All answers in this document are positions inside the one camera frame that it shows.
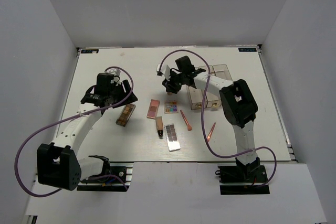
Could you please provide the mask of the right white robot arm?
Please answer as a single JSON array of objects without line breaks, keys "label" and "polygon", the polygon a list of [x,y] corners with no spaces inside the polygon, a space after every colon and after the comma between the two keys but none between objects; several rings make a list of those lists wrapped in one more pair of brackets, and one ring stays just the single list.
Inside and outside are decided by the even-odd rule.
[{"label": "right white robot arm", "polygon": [[212,74],[209,65],[195,68],[188,56],[175,61],[178,71],[160,63],[157,75],[164,76],[162,84],[167,92],[177,94],[183,85],[203,90],[220,98],[226,120],[232,125],[237,153],[232,155],[236,165],[226,175],[235,183],[255,178],[260,159],[255,150],[254,120],[258,111],[257,103],[246,81],[230,81]]}]

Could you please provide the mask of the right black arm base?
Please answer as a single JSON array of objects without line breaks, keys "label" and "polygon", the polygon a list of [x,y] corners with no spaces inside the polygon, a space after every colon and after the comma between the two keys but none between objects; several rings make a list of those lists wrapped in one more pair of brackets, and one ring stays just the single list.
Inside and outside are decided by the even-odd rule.
[{"label": "right black arm base", "polygon": [[247,178],[237,166],[219,166],[215,171],[219,178],[221,195],[269,195],[268,185],[263,185],[267,180],[264,165],[252,172]]}]

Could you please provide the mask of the beige concealer tube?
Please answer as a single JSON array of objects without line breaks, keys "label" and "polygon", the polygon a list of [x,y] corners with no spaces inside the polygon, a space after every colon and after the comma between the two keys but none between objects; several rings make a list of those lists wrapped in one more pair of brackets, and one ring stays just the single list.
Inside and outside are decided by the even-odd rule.
[{"label": "beige concealer tube", "polygon": [[160,139],[163,138],[163,121],[161,116],[155,118],[156,131]]}]

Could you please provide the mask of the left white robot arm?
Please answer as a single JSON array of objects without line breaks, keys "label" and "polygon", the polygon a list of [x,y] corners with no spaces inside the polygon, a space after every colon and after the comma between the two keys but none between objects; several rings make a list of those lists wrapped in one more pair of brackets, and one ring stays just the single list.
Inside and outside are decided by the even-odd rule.
[{"label": "left white robot arm", "polygon": [[137,101],[133,81],[120,79],[122,69],[109,67],[99,73],[96,84],[89,87],[76,115],[71,117],[63,131],[50,143],[37,150],[37,179],[40,184],[65,190],[74,190],[80,182],[117,180],[111,174],[108,158],[90,155],[78,159],[78,151],[106,110]]}]

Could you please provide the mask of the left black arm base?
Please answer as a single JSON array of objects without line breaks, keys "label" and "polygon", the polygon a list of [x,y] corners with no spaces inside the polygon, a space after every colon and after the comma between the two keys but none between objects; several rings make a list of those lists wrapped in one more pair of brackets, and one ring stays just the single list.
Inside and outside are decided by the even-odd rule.
[{"label": "left black arm base", "polygon": [[132,180],[133,163],[110,163],[108,168],[109,176],[84,179],[77,186],[77,191],[126,192]]}]

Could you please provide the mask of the orange makeup brush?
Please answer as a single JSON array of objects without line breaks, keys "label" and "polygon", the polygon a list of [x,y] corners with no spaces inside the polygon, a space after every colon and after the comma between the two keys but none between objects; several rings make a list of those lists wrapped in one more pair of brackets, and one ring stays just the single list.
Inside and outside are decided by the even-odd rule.
[{"label": "orange makeup brush", "polygon": [[215,126],[216,126],[216,122],[212,125],[212,127],[211,127],[211,129],[210,129],[210,131],[209,131],[209,133],[207,135],[207,138],[206,138],[207,142],[209,142],[211,140],[212,134],[213,134],[214,129],[215,129]]}]

